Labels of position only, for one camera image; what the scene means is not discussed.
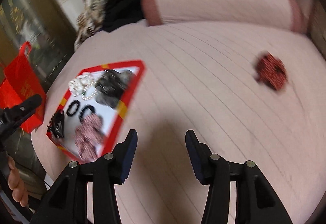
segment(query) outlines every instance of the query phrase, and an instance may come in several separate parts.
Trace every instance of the black hair clip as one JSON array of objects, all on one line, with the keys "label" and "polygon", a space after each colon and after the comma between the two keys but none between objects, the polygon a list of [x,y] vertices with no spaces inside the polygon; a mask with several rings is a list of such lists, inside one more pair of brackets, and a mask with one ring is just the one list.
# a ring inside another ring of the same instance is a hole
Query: black hair clip
[{"label": "black hair clip", "polygon": [[51,118],[48,132],[56,139],[63,139],[64,136],[65,115],[63,110],[58,110]]},{"label": "black hair clip", "polygon": [[[71,110],[71,108],[72,108],[74,105],[77,105],[77,108],[76,108],[76,110],[74,111],[74,113],[70,113],[70,110]],[[68,109],[67,109],[67,112],[66,112],[67,116],[68,116],[68,117],[72,117],[73,115],[75,115],[75,114],[77,113],[79,107],[80,107],[80,102],[79,102],[78,100],[73,101],[73,102],[69,105],[69,107],[68,107]]]},{"label": "black hair clip", "polygon": [[80,115],[79,115],[79,121],[82,123],[83,120],[84,120],[84,115],[85,115],[85,111],[89,109],[92,111],[92,114],[96,114],[95,112],[95,108],[92,106],[92,105],[86,105],[80,112]]}]

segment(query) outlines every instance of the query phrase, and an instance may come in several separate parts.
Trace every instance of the red border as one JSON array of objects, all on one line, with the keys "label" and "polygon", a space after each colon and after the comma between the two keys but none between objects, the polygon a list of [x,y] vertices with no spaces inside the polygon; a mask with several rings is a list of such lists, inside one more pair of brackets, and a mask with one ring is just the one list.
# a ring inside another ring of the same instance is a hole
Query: red border
[{"label": "red border", "polygon": [[[135,93],[138,83],[144,73],[144,70],[145,70],[145,65],[141,60],[121,61],[121,62],[116,62],[116,63],[111,63],[111,64],[98,65],[95,67],[83,69],[80,71],[80,73],[78,75],[81,75],[84,72],[98,72],[98,71],[102,71],[105,69],[117,69],[117,68],[125,68],[125,67],[139,67],[139,71],[138,71],[137,75],[133,78],[128,90],[125,91],[125,93],[122,95],[122,97],[120,99],[120,101],[122,101],[125,104],[125,106],[128,108],[129,103]],[[65,95],[63,96],[63,99],[68,100],[70,96],[71,96],[71,92],[69,90],[67,90]],[[63,109],[65,107],[65,105],[66,105],[66,103],[64,105],[59,104],[57,110]],[[103,143],[104,148],[103,148],[101,155],[104,155],[104,154],[112,151],[115,140],[118,136],[118,132],[119,132],[120,126],[122,124],[122,121],[123,121],[123,119],[121,118],[121,116],[117,115],[117,118],[115,119],[115,123],[112,126],[110,133],[107,135],[107,137],[104,140],[104,143]],[[53,141],[50,133],[47,133],[47,136],[67,156],[69,156],[70,158],[72,158],[74,160],[77,160],[79,163],[84,163],[83,161],[80,160],[79,157],[76,157],[75,155],[73,155],[70,151],[68,151],[60,143]]]}]

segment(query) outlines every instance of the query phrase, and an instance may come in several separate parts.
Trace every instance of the yellow tape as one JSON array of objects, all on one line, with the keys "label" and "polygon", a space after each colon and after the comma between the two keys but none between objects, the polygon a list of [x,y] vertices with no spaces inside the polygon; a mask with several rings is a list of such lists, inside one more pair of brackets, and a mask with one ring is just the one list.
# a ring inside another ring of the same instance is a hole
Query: yellow tape
[{"label": "yellow tape", "polygon": [[122,101],[119,101],[119,103],[118,103],[118,107],[117,107],[117,111],[118,111],[118,115],[122,118],[122,119],[124,119],[124,117],[125,117],[125,115],[126,115],[126,113],[127,113],[127,107],[126,107],[126,105],[124,104],[124,102],[122,102]]},{"label": "yellow tape", "polygon": [[67,102],[67,99],[63,98],[63,99],[61,100],[60,105],[65,106],[66,102]]},{"label": "yellow tape", "polygon": [[65,148],[63,148],[62,146],[57,146],[59,150],[66,150]]}]

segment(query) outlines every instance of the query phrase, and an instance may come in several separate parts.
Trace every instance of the leopard print fabric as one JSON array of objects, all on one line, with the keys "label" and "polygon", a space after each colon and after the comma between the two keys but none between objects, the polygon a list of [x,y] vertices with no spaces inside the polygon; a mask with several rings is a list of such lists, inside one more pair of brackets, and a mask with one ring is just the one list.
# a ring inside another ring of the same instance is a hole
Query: leopard print fabric
[{"label": "leopard print fabric", "polygon": [[89,37],[100,30],[103,19],[103,0],[83,0],[84,12],[77,17],[78,34],[74,44],[75,51]]}]

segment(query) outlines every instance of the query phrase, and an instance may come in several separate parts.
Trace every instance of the pink pillow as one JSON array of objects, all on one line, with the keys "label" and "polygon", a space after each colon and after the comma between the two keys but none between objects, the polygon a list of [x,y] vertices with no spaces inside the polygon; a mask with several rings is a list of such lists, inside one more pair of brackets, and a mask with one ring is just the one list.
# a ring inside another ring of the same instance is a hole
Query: pink pillow
[{"label": "pink pillow", "polygon": [[237,21],[305,32],[296,0],[141,0],[150,26],[184,21]]}]

